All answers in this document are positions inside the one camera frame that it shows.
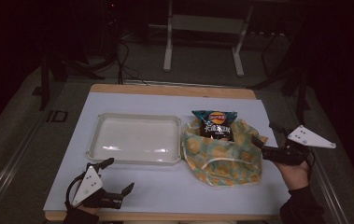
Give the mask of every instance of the white rectangular tray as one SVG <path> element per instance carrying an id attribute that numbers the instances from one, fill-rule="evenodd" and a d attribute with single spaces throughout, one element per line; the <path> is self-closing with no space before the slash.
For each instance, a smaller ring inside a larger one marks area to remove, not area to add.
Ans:
<path id="1" fill-rule="evenodd" d="M 105 113 L 98 117 L 87 156 L 94 161 L 173 164 L 180 160 L 176 116 Z"/>

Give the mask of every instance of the patterned cloth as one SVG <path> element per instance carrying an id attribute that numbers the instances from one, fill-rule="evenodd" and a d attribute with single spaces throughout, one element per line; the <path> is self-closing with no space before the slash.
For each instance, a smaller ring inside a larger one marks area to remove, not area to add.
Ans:
<path id="1" fill-rule="evenodd" d="M 231 125 L 234 141 L 200 136 L 198 120 L 183 128 L 182 155 L 193 174 L 210 186 L 236 186 L 257 183 L 262 176 L 261 151 L 251 143 L 254 135 L 264 143 L 267 137 L 236 119 Z"/>

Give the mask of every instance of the yellow patterned bag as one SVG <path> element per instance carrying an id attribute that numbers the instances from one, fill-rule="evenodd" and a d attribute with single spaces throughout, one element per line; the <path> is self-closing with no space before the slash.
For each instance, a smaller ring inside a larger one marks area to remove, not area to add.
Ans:
<path id="1" fill-rule="evenodd" d="M 193 174 L 210 186 L 236 186 L 257 183 L 262 177 L 262 154 L 251 143 L 254 135 L 264 143 L 267 137 L 236 119 L 231 125 L 234 141 L 200 136 L 198 120 L 183 128 L 182 155 Z"/>

